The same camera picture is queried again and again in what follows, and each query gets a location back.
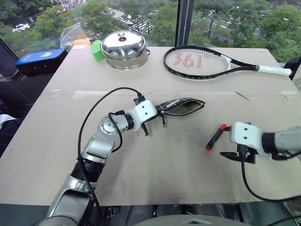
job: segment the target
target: tree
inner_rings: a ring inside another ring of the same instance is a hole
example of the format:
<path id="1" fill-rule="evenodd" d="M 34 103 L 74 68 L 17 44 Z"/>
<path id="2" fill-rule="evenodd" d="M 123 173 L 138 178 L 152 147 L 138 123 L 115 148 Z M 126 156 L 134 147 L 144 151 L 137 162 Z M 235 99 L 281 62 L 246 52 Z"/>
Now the tree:
<path id="1" fill-rule="evenodd" d="M 51 6 L 49 0 L 17 0 L 17 4 L 22 9 L 22 16 L 31 16 L 39 13 L 39 8 Z"/>
<path id="2" fill-rule="evenodd" d="M 227 1 L 200 1 L 195 5 L 195 11 L 198 12 L 202 18 L 206 17 L 210 20 L 210 25 L 208 28 L 207 37 L 210 38 L 211 29 L 213 22 L 217 19 L 218 16 L 226 13 L 228 11 L 228 2 Z"/>
<path id="3" fill-rule="evenodd" d="M 258 13 L 265 10 L 265 0 L 236 0 L 234 6 L 229 10 L 233 18 L 229 28 L 232 29 L 231 36 L 234 39 L 233 46 L 243 38 L 253 37 L 253 33 L 259 25 Z"/>
<path id="4" fill-rule="evenodd" d="M 139 0 L 126 0 L 121 1 L 119 4 L 119 7 L 123 9 L 123 12 L 131 15 L 132 19 L 135 19 L 140 15 L 141 6 L 142 3 Z"/>
<path id="5" fill-rule="evenodd" d="M 268 48 L 267 40 L 263 38 L 250 37 L 241 41 L 242 48 Z"/>
<path id="6" fill-rule="evenodd" d="M 88 28 L 100 35 L 103 39 L 109 33 L 124 30 L 118 20 L 108 14 L 106 3 L 102 0 L 90 0 L 82 8 L 82 15 Z"/>
<path id="7" fill-rule="evenodd" d="M 59 46 L 54 39 L 45 38 L 33 41 L 28 49 L 28 52 L 36 53 L 56 48 L 59 48 Z"/>
<path id="8" fill-rule="evenodd" d="M 268 2 L 275 3 L 275 0 L 268 0 Z M 287 2 L 288 4 L 301 6 L 300 0 L 277 0 L 276 4 L 281 5 L 282 3 Z"/>
<path id="9" fill-rule="evenodd" d="M 151 21 L 153 30 L 147 37 L 152 45 L 173 46 L 175 43 L 175 29 L 177 24 L 177 3 L 162 6 Z"/>
<path id="10" fill-rule="evenodd" d="M 262 21 L 261 34 L 266 47 L 280 62 L 287 62 L 301 52 L 301 12 L 286 2 L 277 6 Z"/>
<path id="11" fill-rule="evenodd" d="M 206 37 L 206 34 L 203 33 L 201 30 L 205 25 L 200 24 L 206 22 L 205 20 L 194 20 L 191 22 L 190 25 L 190 33 L 188 37 L 188 43 L 189 45 L 194 46 L 208 46 L 208 43 L 210 43 L 210 40 Z"/>
<path id="12" fill-rule="evenodd" d="M 301 37 L 301 12 L 286 2 L 276 7 L 276 10 L 265 17 L 261 25 L 261 33 L 267 39 L 278 32 L 285 32 L 286 37 L 295 41 Z"/>
<path id="13" fill-rule="evenodd" d="M 0 0 L 0 21 L 9 24 L 15 21 L 20 8 L 11 0 Z"/>
<path id="14" fill-rule="evenodd" d="M 85 7 L 85 5 L 80 5 L 80 6 L 77 6 L 75 8 L 72 8 L 70 11 L 72 13 L 72 16 L 74 18 L 78 18 L 78 17 L 81 17 L 83 15 L 83 8 Z"/>
<path id="15" fill-rule="evenodd" d="M 201 12 L 194 12 L 193 19 L 191 20 L 190 32 L 203 32 L 203 30 L 209 28 L 209 22 L 204 19 Z"/>
<path id="16" fill-rule="evenodd" d="M 146 6 L 142 16 L 147 16 L 148 13 L 158 10 L 165 3 L 164 0 L 145 0 L 144 2 Z"/>
<path id="17" fill-rule="evenodd" d="M 72 14 L 70 12 L 63 13 L 61 6 L 46 8 L 44 13 L 38 17 L 34 29 L 39 32 L 43 38 L 52 37 L 59 43 L 63 29 L 72 26 L 72 21 L 69 20 L 71 16 Z"/>
<path id="18" fill-rule="evenodd" d="M 18 57 L 22 57 L 30 51 L 32 44 L 35 41 L 42 39 L 42 35 L 35 31 L 35 29 L 29 29 L 23 32 L 12 32 L 9 26 L 0 22 L 0 37 L 5 41 L 8 46 L 14 51 Z"/>
<path id="19" fill-rule="evenodd" d="M 211 44 L 217 47 L 225 47 L 225 48 L 231 47 L 231 44 L 227 40 L 221 41 L 218 39 L 218 37 L 211 39 Z"/>

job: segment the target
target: table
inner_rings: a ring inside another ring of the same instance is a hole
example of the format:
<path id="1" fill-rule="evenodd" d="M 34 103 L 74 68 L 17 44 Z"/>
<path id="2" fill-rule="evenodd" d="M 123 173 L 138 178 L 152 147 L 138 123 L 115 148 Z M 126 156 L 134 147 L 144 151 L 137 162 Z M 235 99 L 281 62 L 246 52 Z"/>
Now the table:
<path id="1" fill-rule="evenodd" d="M 112 154 L 100 176 L 96 195 L 102 205 L 251 202 L 257 199 L 243 184 L 240 163 L 219 155 L 235 151 L 225 133 L 212 151 L 205 145 L 221 123 L 250 121 L 267 131 L 300 124 L 300 93 L 282 76 L 237 72 L 211 81 L 190 81 L 163 67 L 169 48 L 150 47 L 147 63 L 118 71 L 97 63 L 89 46 L 73 48 L 32 107 L 0 159 L 0 202 L 49 205 L 76 162 L 79 128 L 90 107 L 107 91 L 129 86 L 154 103 L 178 97 L 206 102 L 183 117 L 160 118 L 142 130 L 123 134 L 123 147 Z M 277 66 L 265 49 L 218 48 L 252 64 Z M 108 97 L 87 121 L 82 147 L 109 111 L 134 106 L 135 94 Z M 300 193 L 301 164 L 296 158 L 273 161 L 256 157 L 247 164 L 250 187 L 268 198 Z"/>

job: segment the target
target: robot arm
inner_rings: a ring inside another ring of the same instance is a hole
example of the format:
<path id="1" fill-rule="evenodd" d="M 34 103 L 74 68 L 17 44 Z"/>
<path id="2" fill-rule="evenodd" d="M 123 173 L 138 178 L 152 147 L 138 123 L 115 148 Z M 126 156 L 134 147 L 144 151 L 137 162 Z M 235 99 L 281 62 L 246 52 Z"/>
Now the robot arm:
<path id="1" fill-rule="evenodd" d="M 236 122 L 230 129 L 230 140 L 254 149 L 258 154 L 274 160 L 286 160 L 301 152 L 301 127 L 268 133 L 247 123 Z"/>
<path id="2" fill-rule="evenodd" d="M 112 119 L 120 132 L 138 130 L 144 122 L 157 115 L 157 109 L 149 100 L 143 100 L 127 113 L 119 111 Z M 118 130 L 109 116 L 102 118 L 97 133 L 93 135 L 81 154 L 86 176 L 93 189 L 103 171 L 106 161 L 113 151 L 118 139 Z M 83 222 L 83 216 L 91 206 L 90 192 L 80 169 L 81 162 L 77 162 L 71 174 L 53 200 L 47 218 L 40 226 L 61 225 L 76 226 Z"/>

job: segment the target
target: white grip tape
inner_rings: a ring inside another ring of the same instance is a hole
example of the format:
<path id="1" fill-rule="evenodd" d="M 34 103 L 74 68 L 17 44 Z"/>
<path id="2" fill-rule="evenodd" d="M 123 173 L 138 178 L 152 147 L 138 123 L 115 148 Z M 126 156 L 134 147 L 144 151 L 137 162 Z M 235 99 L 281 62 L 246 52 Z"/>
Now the white grip tape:
<path id="1" fill-rule="evenodd" d="M 232 61 L 232 59 L 229 58 L 229 57 L 227 57 L 227 56 L 225 56 L 225 55 L 223 55 L 223 54 L 221 54 L 221 57 L 223 57 L 227 61 L 227 63 L 228 63 L 228 69 L 227 70 L 230 70 L 231 69 L 230 62 Z"/>
<path id="2" fill-rule="evenodd" d="M 290 76 L 292 71 L 288 68 L 279 68 L 279 67 L 270 67 L 264 65 L 258 65 L 258 72 L 270 73 L 270 74 L 279 74 L 283 76 Z"/>

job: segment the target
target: blue box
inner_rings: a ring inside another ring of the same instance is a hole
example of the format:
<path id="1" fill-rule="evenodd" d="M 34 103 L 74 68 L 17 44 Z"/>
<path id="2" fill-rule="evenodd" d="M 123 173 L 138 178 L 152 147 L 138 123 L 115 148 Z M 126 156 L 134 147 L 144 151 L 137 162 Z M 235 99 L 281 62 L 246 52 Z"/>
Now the blue box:
<path id="1" fill-rule="evenodd" d="M 54 73 L 61 65 L 67 52 L 65 49 L 54 49 L 39 53 L 30 53 L 16 62 L 16 67 L 27 76 Z"/>

